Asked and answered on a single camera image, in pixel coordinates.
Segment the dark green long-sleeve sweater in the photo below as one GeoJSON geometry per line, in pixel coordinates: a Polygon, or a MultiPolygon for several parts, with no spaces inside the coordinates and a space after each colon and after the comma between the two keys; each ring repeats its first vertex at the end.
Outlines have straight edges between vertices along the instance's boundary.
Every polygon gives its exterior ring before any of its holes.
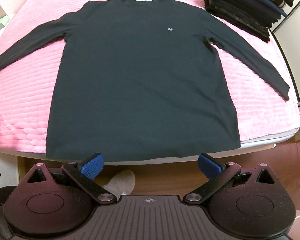
{"type": "Polygon", "coordinates": [[[174,0],[89,1],[34,28],[0,55],[0,71],[65,41],[46,156],[106,161],[187,157],[239,148],[237,112],[218,49],[288,100],[289,85],[244,38],[174,0]]]}

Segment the stack of folded dark clothes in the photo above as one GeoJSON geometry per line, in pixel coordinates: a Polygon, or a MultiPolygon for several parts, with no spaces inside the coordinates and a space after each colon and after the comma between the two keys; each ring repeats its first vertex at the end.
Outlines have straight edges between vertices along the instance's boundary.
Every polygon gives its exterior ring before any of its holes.
{"type": "Polygon", "coordinates": [[[282,17],[283,8],[293,6],[294,0],[204,0],[205,10],[218,18],[269,42],[269,29],[282,17]]]}

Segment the grey slipper foot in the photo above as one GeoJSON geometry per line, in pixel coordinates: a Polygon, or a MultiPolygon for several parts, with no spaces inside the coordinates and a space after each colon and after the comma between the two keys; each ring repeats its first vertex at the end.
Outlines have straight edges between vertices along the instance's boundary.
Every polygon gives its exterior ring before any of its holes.
{"type": "Polygon", "coordinates": [[[135,174],[129,169],[123,170],[115,174],[109,183],[102,187],[112,193],[117,199],[122,195],[130,195],[135,187],[135,174]]]}

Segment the pink ribbed bed blanket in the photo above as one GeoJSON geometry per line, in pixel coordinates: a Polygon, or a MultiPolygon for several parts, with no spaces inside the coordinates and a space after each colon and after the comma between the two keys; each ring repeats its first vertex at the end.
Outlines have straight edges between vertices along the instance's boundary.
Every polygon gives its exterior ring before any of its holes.
{"type": "MultiPolygon", "coordinates": [[[[0,0],[13,17],[0,37],[0,54],[36,26],[77,11],[87,1],[0,0]]],[[[0,71],[0,149],[43,153],[52,92],[64,48],[57,41],[0,71]]],[[[238,59],[220,50],[242,142],[300,127],[296,94],[283,100],[238,59]]]]}

